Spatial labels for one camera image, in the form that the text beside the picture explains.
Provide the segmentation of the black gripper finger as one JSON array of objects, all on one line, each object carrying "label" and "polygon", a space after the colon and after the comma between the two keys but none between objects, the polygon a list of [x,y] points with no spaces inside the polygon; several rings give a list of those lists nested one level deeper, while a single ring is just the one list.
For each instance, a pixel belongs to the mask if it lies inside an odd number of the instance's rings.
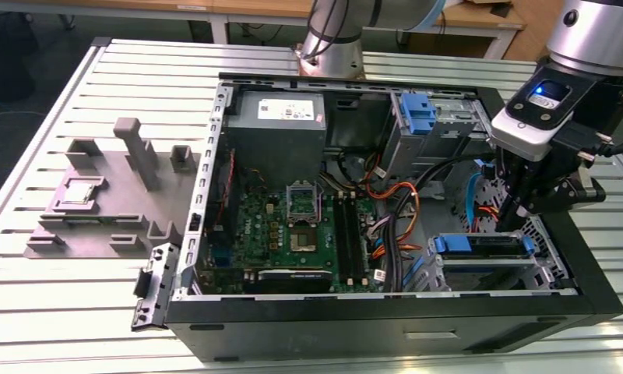
[{"label": "black gripper finger", "polygon": [[497,231],[516,231],[526,221],[526,168],[529,161],[509,150],[498,151],[498,177],[504,181],[505,199],[498,213]]},{"label": "black gripper finger", "polygon": [[528,172],[512,192],[512,230],[520,230],[532,216],[601,203],[606,196],[602,185],[589,174],[586,167],[580,167],[561,180],[546,184],[538,176]]}]

